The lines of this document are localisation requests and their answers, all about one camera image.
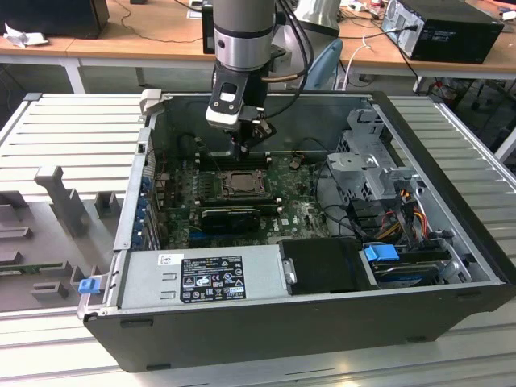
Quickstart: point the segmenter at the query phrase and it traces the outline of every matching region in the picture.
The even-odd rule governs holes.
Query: circuit board
[[[320,238],[329,236],[326,220],[315,202],[311,191],[313,174],[308,165],[291,168],[292,157],[272,156],[272,161],[263,171],[267,193],[258,193],[258,198],[271,196],[281,199],[280,204],[249,204],[239,208],[273,206],[274,211],[262,212],[258,230],[247,234],[213,235],[202,232],[199,218],[210,208],[199,203],[200,183],[203,175],[227,176],[227,171],[200,171],[193,160],[184,160],[170,171],[173,181],[173,204],[166,209],[168,216],[168,248],[216,248],[275,244],[282,239]]]

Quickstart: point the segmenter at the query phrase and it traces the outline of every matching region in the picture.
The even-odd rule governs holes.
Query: warning label
[[[242,256],[186,259],[181,262],[184,303],[245,298]]]

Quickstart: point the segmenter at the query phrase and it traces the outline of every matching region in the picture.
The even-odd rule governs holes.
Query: motherboard
[[[275,244],[329,236],[312,164],[288,156],[197,158],[169,168],[162,195],[168,248]]]

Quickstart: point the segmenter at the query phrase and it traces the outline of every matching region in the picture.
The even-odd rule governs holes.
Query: desk
[[[497,12],[495,5],[469,0],[473,5]],[[107,0],[109,23],[98,40],[50,38],[51,44],[21,49],[0,42],[0,61],[35,65],[62,65],[66,69],[75,93],[87,88],[81,77],[81,66],[121,66],[135,68],[211,69],[213,55],[202,53],[200,20],[186,18],[186,9],[171,0],[152,0],[146,5],[132,5],[129,0]],[[127,26],[148,38],[161,40],[196,40],[193,43],[163,43],[145,40]],[[346,20],[340,24],[340,36],[362,36],[379,30],[364,20]],[[412,76],[398,50],[386,36],[368,40],[372,50],[358,52],[352,72],[378,75]],[[361,40],[344,40],[341,59],[349,61]],[[484,64],[452,64],[411,62],[421,77],[458,77],[482,79],[514,79],[516,73],[516,33],[502,33]]]

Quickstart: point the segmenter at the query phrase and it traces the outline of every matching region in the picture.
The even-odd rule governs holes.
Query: computer tower
[[[4,23],[23,32],[97,39],[110,17],[106,0],[17,0],[0,2]]]
[[[401,31],[409,26],[416,31]],[[459,0],[391,0],[381,24],[411,60],[473,64],[484,62],[503,27]]]

